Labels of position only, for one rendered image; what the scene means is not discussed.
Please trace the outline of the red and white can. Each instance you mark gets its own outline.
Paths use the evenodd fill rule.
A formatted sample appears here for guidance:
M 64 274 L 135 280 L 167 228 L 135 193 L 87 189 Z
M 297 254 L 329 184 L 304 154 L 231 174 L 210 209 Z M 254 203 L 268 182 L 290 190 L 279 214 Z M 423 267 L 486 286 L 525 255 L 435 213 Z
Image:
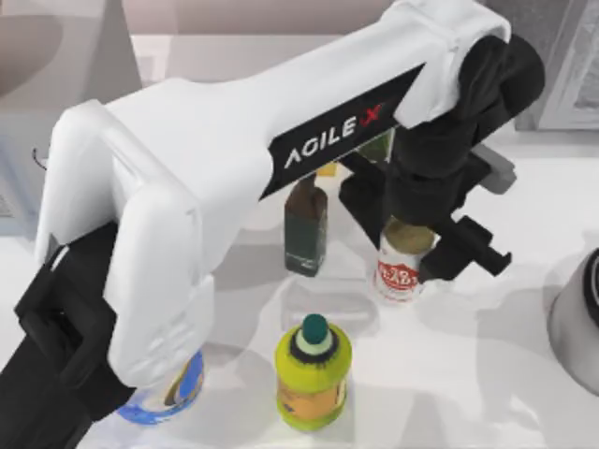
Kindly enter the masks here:
M 427 227 L 390 217 L 380 237 L 373 274 L 377 294 L 396 303 L 415 299 L 421 290 L 420 263 L 432 249 L 434 240 L 434 233 Z

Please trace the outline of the dark green bottle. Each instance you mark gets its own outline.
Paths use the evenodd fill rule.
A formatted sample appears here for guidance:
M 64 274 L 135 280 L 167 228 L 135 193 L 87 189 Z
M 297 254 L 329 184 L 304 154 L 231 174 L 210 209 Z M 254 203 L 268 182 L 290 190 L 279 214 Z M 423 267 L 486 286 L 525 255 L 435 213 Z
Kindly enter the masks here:
M 329 231 L 329 196 L 316 180 L 314 172 L 298 181 L 284 208 L 285 268 L 310 278 L 326 259 Z

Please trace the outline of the grey cabinet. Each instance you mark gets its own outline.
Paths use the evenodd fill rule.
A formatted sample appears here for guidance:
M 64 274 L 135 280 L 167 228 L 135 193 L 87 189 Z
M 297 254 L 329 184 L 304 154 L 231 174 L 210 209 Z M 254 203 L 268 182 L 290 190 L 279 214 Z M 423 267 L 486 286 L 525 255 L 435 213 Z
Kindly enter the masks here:
M 514 30 L 541 56 L 546 87 L 526 131 L 599 131 L 599 0 L 520 0 Z

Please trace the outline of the yellow-green bottle with green cap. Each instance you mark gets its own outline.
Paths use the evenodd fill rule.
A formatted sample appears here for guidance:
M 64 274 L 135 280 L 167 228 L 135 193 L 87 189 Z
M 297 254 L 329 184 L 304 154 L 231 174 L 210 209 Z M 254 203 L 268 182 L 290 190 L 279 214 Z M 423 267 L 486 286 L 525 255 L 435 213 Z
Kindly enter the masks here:
M 274 353 L 276 402 L 291 427 L 312 431 L 339 416 L 352 356 L 348 336 L 322 314 L 306 315 L 282 336 Z

